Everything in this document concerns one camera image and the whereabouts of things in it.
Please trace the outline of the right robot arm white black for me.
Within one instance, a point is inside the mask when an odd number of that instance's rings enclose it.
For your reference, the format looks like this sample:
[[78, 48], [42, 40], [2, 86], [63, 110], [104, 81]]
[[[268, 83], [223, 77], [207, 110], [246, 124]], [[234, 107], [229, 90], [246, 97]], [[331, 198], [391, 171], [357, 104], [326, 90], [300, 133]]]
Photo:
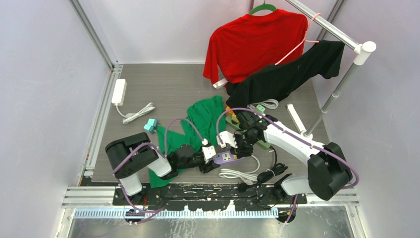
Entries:
[[306, 174], [286, 175], [276, 182], [278, 202], [286, 204], [294, 195], [302, 193], [313, 193], [329, 201], [353, 179], [338, 144], [323, 144], [305, 138], [270, 115], [260, 116], [245, 110], [239, 110], [235, 115], [242, 130], [242, 136], [236, 138], [238, 146], [250, 146], [261, 140], [283, 149], [307, 168]]

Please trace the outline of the white power strip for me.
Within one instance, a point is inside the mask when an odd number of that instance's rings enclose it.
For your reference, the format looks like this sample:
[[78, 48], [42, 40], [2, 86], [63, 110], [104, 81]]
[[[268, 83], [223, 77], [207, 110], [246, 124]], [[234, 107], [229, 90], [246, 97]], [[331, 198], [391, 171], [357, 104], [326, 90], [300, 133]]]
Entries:
[[115, 82], [111, 103], [115, 106], [122, 106], [125, 98], [127, 82], [126, 79], [117, 79]]

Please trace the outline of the teal plug adapter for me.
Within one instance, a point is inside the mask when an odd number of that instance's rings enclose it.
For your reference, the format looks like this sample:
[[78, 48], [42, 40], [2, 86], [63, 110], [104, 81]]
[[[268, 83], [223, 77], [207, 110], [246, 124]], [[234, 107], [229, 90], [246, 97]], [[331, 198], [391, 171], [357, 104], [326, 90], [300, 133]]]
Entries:
[[157, 132], [159, 121], [158, 119], [148, 119], [143, 129], [146, 133], [155, 134]]

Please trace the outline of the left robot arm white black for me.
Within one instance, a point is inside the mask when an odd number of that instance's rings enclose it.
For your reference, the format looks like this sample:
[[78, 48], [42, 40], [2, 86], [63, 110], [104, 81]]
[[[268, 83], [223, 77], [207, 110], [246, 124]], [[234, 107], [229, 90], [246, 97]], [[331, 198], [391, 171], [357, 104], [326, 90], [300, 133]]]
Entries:
[[219, 168], [213, 158], [215, 147], [206, 139], [199, 151], [191, 145], [183, 144], [168, 155], [164, 155], [151, 143], [144, 132], [128, 136], [109, 143], [105, 153], [112, 167], [112, 174], [122, 185], [125, 198], [133, 205], [144, 200], [144, 191], [138, 176], [143, 168], [152, 170], [162, 180], [169, 180], [179, 175], [180, 170], [199, 168], [203, 173]]

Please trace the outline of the green power strip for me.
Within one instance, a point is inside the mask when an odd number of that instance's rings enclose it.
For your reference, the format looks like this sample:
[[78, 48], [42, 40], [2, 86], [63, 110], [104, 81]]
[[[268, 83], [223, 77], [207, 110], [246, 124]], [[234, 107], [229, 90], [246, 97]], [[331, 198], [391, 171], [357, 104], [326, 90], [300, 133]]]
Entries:
[[[225, 120], [226, 120], [226, 123], [228, 125], [230, 125], [232, 128], [234, 128], [235, 130], [240, 129], [240, 124], [238, 122], [232, 120], [232, 115], [227, 115]], [[256, 142], [256, 145], [260, 146], [264, 150], [271, 150], [271, 148], [270, 148], [271, 144], [270, 143], [259, 140], [259, 141]]]

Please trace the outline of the purple power strip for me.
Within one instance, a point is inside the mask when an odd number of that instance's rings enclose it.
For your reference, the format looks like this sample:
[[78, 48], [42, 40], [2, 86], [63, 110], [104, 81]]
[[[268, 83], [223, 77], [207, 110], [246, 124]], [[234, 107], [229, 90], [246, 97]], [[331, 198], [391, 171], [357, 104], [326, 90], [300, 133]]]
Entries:
[[232, 163], [241, 160], [242, 158], [238, 158], [237, 155], [233, 155], [230, 153], [230, 151], [220, 152], [216, 154], [212, 158], [215, 164], [223, 165], [227, 163]]

